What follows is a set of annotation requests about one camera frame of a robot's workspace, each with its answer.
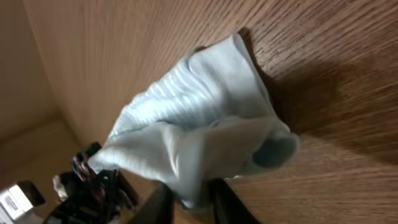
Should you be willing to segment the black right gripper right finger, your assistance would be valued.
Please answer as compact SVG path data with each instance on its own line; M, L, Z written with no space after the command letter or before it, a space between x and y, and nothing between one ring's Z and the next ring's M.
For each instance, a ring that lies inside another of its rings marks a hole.
M260 224L223 179L209 182L216 224Z

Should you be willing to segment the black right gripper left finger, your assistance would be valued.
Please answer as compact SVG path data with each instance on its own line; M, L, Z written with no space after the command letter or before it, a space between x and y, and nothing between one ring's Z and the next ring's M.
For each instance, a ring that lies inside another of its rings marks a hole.
M172 224L174 193L161 183L127 224Z

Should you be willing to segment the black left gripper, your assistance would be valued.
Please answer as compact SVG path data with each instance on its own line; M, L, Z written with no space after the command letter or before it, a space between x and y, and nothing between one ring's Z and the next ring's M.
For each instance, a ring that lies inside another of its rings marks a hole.
M118 170L96 173L88 165L100 149L100 143L91 143L72 158L70 171L53 177L59 205L44 223L111 223L123 210L137 208L139 197Z

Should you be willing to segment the light blue striped garment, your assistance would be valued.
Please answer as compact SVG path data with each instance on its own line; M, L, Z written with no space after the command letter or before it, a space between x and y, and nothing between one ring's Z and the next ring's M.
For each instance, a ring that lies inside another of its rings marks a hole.
M165 183L188 209L207 181L283 166L299 137L277 116L239 34L180 59L121 111L96 172L124 169Z

